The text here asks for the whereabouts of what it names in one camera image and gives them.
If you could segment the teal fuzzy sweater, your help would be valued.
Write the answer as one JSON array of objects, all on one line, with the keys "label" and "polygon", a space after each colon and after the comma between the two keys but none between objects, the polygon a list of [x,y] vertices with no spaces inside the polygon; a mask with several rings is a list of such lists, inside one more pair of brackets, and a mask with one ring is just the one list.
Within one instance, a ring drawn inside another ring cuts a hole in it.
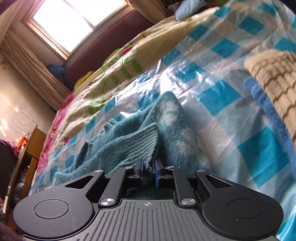
[{"label": "teal fuzzy sweater", "polygon": [[95,170],[113,174],[119,168],[134,167],[138,159],[144,163],[144,185],[128,191],[127,197],[133,199],[172,197],[171,190],[155,185],[156,160],[190,174],[211,170],[192,121],[170,91],[125,120],[105,123],[100,134],[84,143],[70,167],[54,174],[53,186]]}]

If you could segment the wooden side cabinet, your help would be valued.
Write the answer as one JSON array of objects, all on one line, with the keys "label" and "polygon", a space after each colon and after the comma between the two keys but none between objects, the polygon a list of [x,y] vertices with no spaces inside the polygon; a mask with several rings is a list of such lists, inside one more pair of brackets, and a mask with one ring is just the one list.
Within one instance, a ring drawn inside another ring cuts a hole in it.
[{"label": "wooden side cabinet", "polygon": [[4,200],[4,224],[13,231],[17,230],[13,220],[13,209],[15,207],[14,193],[16,191],[16,186],[18,183],[22,183],[23,187],[20,191],[20,199],[27,197],[45,139],[46,134],[36,126],[30,134],[25,147],[20,152],[20,157],[12,173],[8,185],[8,192]]}]

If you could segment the black speaker box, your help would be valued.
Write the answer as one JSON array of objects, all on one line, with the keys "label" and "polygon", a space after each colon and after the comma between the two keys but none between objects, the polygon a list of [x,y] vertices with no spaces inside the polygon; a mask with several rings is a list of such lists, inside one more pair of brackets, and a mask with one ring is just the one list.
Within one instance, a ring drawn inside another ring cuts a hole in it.
[{"label": "black speaker box", "polygon": [[4,141],[0,144],[0,195],[4,200],[18,158]]}]

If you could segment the blue folded garment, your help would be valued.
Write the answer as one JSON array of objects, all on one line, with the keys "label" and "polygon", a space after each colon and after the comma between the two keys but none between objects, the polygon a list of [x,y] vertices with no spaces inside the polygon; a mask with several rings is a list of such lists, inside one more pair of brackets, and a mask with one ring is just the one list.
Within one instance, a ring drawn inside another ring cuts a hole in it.
[{"label": "blue folded garment", "polygon": [[292,175],[295,179],[295,150],[285,124],[276,112],[267,94],[253,77],[247,77],[244,80],[244,86],[251,93],[257,104],[263,109],[265,115],[270,119],[276,135],[280,139],[280,144],[288,156]]}]

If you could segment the blue checkered plastic sheet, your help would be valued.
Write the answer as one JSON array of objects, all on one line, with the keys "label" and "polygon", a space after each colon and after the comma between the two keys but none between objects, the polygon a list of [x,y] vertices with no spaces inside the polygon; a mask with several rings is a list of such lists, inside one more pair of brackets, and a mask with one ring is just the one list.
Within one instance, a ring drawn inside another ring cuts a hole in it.
[{"label": "blue checkered plastic sheet", "polygon": [[244,86],[244,61],[267,49],[295,51],[295,14],[281,1],[229,1],[117,93],[35,173],[30,194],[50,188],[105,122],[121,121],[172,91],[190,116],[215,174],[275,198],[277,237],[295,240],[295,179],[270,119]]}]

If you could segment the blue plastic bag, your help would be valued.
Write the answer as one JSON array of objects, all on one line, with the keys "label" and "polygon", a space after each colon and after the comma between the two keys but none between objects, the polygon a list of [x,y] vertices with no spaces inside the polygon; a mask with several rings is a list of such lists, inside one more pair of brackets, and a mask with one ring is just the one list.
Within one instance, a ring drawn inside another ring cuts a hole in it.
[{"label": "blue plastic bag", "polygon": [[61,83],[63,84],[65,83],[64,77],[67,71],[66,67],[49,64],[49,65],[46,65],[46,68]]}]

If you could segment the yellow green cushion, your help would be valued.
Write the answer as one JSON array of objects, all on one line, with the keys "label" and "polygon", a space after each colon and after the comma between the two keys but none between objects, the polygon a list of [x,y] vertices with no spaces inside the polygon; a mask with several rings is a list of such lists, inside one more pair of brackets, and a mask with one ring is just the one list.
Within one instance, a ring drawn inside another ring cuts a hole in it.
[{"label": "yellow green cushion", "polygon": [[117,52],[120,51],[120,48],[115,49],[109,56],[108,58],[104,61],[103,65],[106,64],[114,55],[117,54]]}]

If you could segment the floral colourful quilt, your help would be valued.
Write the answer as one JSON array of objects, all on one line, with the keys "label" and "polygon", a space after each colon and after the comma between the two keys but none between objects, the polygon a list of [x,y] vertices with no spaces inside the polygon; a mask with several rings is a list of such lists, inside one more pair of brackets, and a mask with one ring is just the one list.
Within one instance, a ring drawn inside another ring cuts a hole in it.
[{"label": "floral colourful quilt", "polygon": [[118,49],[108,61],[71,92],[58,110],[37,165],[41,173],[48,158],[77,135],[107,103],[135,78],[173,49],[197,25],[219,7],[213,7],[182,21],[166,18],[138,34]]}]

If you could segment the beige curtain left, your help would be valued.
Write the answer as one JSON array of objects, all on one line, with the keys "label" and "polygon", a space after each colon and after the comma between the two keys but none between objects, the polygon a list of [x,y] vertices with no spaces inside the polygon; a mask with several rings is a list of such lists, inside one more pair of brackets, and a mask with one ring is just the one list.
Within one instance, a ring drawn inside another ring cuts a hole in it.
[{"label": "beige curtain left", "polygon": [[12,30],[4,36],[1,52],[51,108],[60,109],[70,90],[50,73]]}]

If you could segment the beige curtain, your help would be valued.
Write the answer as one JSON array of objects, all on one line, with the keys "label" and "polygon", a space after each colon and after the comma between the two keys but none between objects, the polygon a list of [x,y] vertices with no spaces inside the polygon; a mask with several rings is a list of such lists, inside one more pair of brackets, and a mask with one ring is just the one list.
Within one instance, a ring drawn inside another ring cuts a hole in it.
[{"label": "beige curtain", "polygon": [[174,15],[180,5],[180,1],[163,0],[125,0],[125,3],[154,24]]},{"label": "beige curtain", "polygon": [[12,30],[4,36],[1,52],[51,108],[60,109],[70,90],[50,73]]}]

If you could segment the beige brown striped garment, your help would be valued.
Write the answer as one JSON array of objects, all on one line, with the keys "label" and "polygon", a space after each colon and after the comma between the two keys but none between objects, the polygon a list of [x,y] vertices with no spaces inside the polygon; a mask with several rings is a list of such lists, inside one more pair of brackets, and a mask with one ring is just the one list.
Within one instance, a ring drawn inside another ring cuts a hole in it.
[{"label": "beige brown striped garment", "polygon": [[244,67],[267,94],[295,144],[295,53],[269,49],[248,57]]}]

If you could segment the window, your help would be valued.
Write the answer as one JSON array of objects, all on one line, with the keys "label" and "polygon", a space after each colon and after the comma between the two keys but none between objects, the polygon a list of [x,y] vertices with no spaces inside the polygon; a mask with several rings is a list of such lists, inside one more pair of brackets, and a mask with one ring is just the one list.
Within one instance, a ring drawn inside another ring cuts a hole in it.
[{"label": "window", "polygon": [[21,22],[65,62],[97,29],[133,10],[126,1],[33,1]]}]

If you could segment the beige curtain right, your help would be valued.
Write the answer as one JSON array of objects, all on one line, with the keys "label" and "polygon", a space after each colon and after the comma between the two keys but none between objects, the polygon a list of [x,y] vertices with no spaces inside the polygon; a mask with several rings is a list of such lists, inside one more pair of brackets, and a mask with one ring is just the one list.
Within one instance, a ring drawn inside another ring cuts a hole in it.
[{"label": "beige curtain right", "polygon": [[125,3],[154,24],[174,15],[180,5],[180,1],[163,0],[125,0]]}]

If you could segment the blue grey pillow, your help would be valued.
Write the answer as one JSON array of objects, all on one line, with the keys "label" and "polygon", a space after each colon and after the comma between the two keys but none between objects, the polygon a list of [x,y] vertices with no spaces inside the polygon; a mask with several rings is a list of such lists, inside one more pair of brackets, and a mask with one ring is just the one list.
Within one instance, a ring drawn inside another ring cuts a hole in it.
[{"label": "blue grey pillow", "polygon": [[202,7],[207,4],[204,0],[185,0],[175,12],[175,20],[182,21],[197,13]]}]

